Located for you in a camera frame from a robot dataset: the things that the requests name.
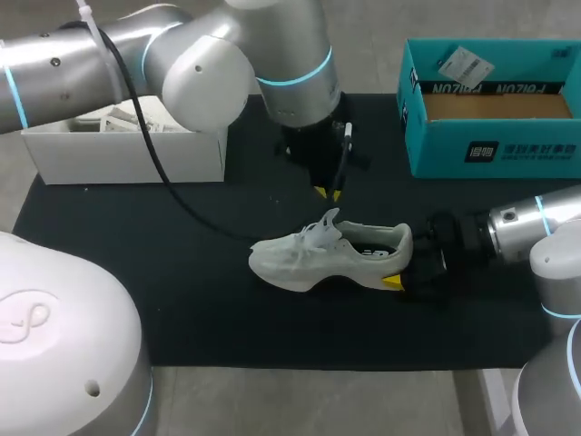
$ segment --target shoe sole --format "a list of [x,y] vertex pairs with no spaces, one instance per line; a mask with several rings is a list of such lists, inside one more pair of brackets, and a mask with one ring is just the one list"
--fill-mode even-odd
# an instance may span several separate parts
[[395,288],[389,288],[387,286],[387,284],[385,284],[380,278],[379,280],[370,280],[369,278],[366,278],[366,280],[362,281],[362,280],[357,280],[353,277],[349,277],[347,275],[330,275],[327,277],[324,277],[323,279],[317,281],[317,282],[280,282],[277,280],[270,280],[270,279],[266,279],[264,277],[261,277],[262,280],[264,280],[266,283],[271,284],[272,286],[276,286],[277,288],[281,288],[287,291],[293,291],[293,292],[308,292],[310,291],[312,288],[314,288],[315,286],[317,286],[319,283],[326,281],[327,279],[330,279],[332,277],[341,277],[343,279],[348,279],[351,280],[352,282],[358,284],[359,286],[362,286],[364,288],[369,288],[369,289],[377,289],[379,291],[392,291],[392,292],[400,292],[401,289],[395,289]]

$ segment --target white paper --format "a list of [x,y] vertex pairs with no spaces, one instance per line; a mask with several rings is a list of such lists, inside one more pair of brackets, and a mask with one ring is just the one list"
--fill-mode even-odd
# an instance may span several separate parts
[[439,73],[474,89],[494,71],[494,65],[464,47],[458,49],[441,66]]
[[137,125],[124,120],[105,116],[101,120],[101,132],[137,132]]

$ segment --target robotic arm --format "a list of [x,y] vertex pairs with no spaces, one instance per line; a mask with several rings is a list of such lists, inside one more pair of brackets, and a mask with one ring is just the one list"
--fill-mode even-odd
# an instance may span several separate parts
[[[331,187],[341,157],[335,130],[348,120],[318,0],[226,0],[195,19],[154,5],[102,29],[138,94],[157,95],[192,131],[231,124],[256,76],[287,153],[310,170],[313,185]],[[84,29],[0,42],[0,66],[0,134],[119,103]]]

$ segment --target gray floor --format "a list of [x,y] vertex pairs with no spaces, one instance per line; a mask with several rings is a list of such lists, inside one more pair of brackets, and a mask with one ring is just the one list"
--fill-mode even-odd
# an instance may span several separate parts
[[[201,14],[216,1],[174,3]],[[77,17],[74,0],[1,3],[3,39],[52,30]],[[89,3],[103,21],[151,1]],[[341,85],[349,93],[394,92],[408,37],[581,36],[577,0],[323,0],[323,4]],[[0,230],[12,230],[34,174],[20,137],[0,136]],[[507,374],[514,377],[514,372]],[[461,374],[457,381],[464,375],[469,374]],[[478,411],[463,411],[460,416],[451,372],[158,368],[155,380],[161,400],[160,436],[460,436],[463,423],[467,435],[482,430],[470,418],[478,420]]]

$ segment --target black mat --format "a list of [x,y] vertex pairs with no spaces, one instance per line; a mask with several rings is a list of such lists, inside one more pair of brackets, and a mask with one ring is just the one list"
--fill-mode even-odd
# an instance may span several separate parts
[[[422,223],[436,210],[487,209],[574,181],[435,181],[409,173],[392,95],[352,95],[355,146],[340,207],[356,222]],[[278,128],[253,97],[231,127],[227,183],[181,187],[239,232],[292,228],[320,208],[301,169],[274,157]],[[193,222],[160,186],[53,186],[35,180],[15,233],[102,265],[127,287],[153,363],[344,370],[520,367],[548,341],[526,265],[473,276],[444,307],[332,281],[307,294],[256,279],[248,245]]]

